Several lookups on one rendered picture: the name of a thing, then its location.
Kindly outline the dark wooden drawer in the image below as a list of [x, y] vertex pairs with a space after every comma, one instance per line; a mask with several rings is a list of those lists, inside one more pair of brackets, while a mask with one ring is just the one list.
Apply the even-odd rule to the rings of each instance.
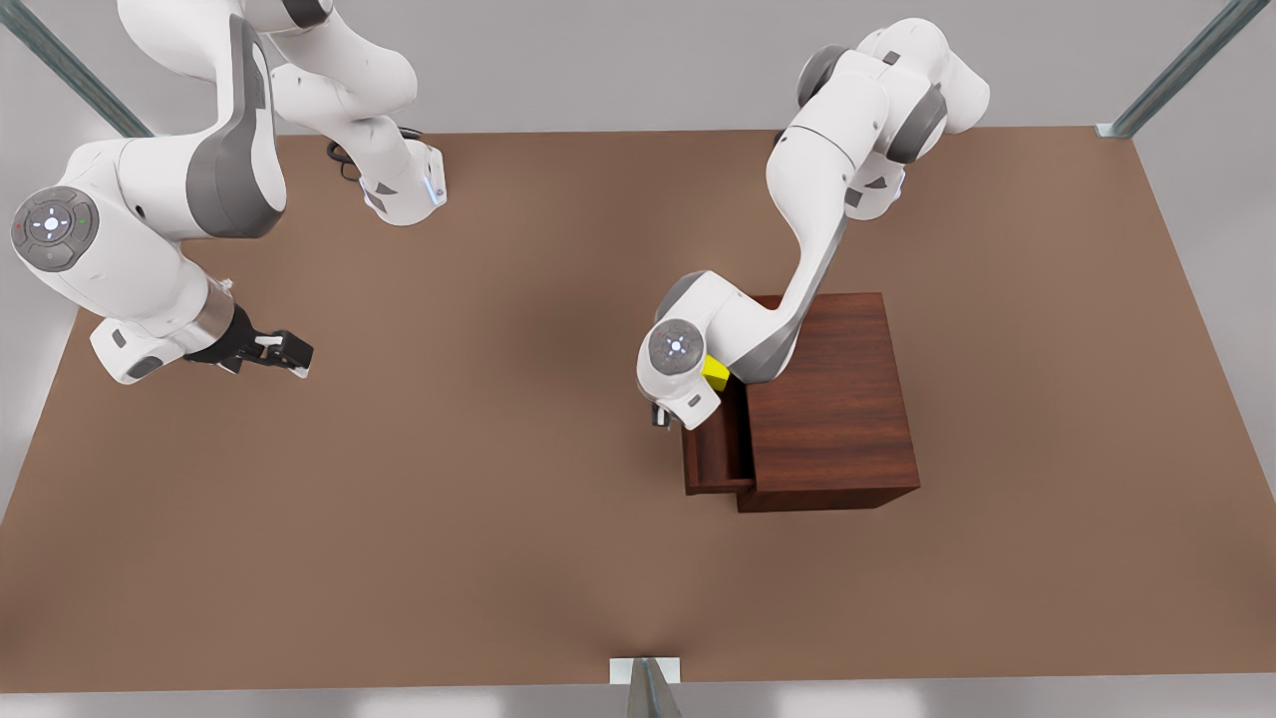
[[681, 431], [685, 494], [748, 494], [755, 486], [746, 386], [730, 377], [721, 406], [698, 429]]

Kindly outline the dark wooden cabinet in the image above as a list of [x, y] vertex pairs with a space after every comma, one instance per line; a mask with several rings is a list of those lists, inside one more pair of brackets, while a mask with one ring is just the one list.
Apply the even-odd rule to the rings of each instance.
[[739, 513], [866, 510], [920, 488], [879, 292], [818, 295], [783, 374], [732, 386], [754, 481]]

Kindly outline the silver frame post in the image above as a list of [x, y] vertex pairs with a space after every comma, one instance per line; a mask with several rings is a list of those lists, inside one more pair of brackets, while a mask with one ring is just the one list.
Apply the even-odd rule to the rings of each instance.
[[609, 682], [628, 686], [627, 718], [683, 718], [671, 691], [681, 682], [678, 657], [610, 658]]
[[1116, 115], [1111, 122], [1097, 124], [1095, 133], [1100, 138], [1122, 140], [1133, 138], [1271, 3], [1272, 0], [1228, 0], [1189, 45], [1185, 45], [1180, 54], [1176, 54], [1154, 78], [1154, 82], [1136, 96], [1128, 108]]
[[0, 0], [0, 24], [24, 45], [29, 54], [48, 68], [115, 133], [128, 138], [151, 138], [154, 133], [133, 114], [100, 77], [64, 45], [64, 42], [22, 0]]

